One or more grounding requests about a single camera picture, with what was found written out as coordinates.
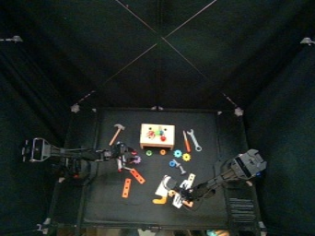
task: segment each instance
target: wrench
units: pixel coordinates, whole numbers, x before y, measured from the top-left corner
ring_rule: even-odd
[[[197,140],[197,137],[194,135],[194,129],[191,129],[191,132],[187,131],[187,134],[193,137],[193,141],[194,141],[194,144],[195,144],[197,151],[201,151],[202,146],[198,144],[198,140]]]

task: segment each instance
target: toy bolt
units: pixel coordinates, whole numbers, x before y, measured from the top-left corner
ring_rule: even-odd
[[[174,159],[174,162],[175,162],[175,164],[177,164],[177,168],[181,168],[181,170],[182,170],[182,175],[185,175],[186,173],[187,173],[187,171],[183,169],[183,167],[182,167],[182,164]]]

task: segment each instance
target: green ring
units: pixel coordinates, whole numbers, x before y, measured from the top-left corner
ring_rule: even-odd
[[[147,154],[147,156],[153,156],[153,151],[149,150],[149,151],[146,152],[146,154]]]

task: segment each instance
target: screwdriver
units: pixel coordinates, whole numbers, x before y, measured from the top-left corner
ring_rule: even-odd
[[[190,146],[190,143],[189,143],[186,133],[185,133],[185,131],[182,131],[182,132],[183,132],[183,138],[185,138],[185,144],[186,144],[187,152],[191,152],[191,146]]]

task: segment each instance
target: black fabric wall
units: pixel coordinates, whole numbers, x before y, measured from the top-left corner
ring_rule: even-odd
[[[20,144],[42,136],[63,145],[71,108],[12,42],[0,48],[0,92],[0,235],[35,235],[54,180],[44,164],[23,162]]]
[[[269,161],[261,210],[277,235],[315,232],[314,54],[306,46],[246,110],[249,143]]]

